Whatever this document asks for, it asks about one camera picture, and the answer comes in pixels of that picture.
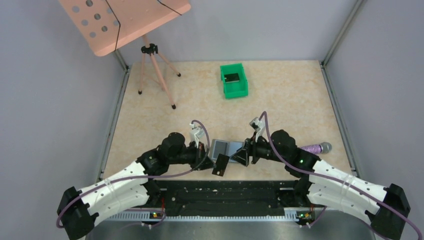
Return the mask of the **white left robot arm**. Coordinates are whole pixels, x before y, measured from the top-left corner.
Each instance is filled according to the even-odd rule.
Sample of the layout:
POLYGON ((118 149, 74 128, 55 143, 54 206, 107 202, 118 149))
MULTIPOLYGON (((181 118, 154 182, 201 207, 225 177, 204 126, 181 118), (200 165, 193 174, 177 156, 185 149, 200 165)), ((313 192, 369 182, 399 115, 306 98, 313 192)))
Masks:
POLYGON ((57 208, 56 226, 70 240, 79 240, 107 218, 124 210, 160 202, 156 179, 165 179, 170 165, 189 165, 193 171, 213 167, 208 157, 210 139, 185 144, 179 132, 170 133, 156 148, 144 152, 118 173, 90 186, 66 189, 57 208))

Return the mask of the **grey card holder wallet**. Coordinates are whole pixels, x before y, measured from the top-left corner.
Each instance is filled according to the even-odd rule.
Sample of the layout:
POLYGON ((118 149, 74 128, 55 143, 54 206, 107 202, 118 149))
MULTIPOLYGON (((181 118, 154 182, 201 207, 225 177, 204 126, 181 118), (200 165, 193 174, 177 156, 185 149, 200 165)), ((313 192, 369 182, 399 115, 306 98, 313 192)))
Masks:
POLYGON ((219 154, 229 156, 229 162, 238 164, 239 162, 233 159, 232 155, 237 152, 242 146, 243 142, 240 141, 225 141, 220 139, 213 139, 211 143, 211 151, 209 158, 213 163, 216 163, 219 154))

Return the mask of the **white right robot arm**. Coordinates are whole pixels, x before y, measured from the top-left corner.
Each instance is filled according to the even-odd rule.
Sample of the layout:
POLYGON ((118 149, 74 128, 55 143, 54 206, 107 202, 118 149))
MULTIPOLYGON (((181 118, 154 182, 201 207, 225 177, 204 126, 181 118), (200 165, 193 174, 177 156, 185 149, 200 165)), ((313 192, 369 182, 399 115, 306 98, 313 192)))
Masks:
POLYGON ((354 216, 382 237, 399 240, 411 207, 402 187, 392 183, 382 186, 343 172, 316 154, 296 145, 284 130, 247 138, 232 156, 241 164, 255 164, 259 159, 282 163, 298 178, 293 200, 299 206, 321 205, 354 216))

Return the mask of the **black credit card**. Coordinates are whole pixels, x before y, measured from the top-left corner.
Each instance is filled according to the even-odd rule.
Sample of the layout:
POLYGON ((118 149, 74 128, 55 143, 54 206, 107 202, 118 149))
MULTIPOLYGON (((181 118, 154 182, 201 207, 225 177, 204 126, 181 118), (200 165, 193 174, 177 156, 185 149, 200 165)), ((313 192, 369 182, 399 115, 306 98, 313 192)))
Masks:
POLYGON ((215 167, 212 170, 212 174, 223 177, 225 175, 225 171, 229 163, 229 160, 230 160, 229 156, 224 154, 219 154, 215 162, 215 167))

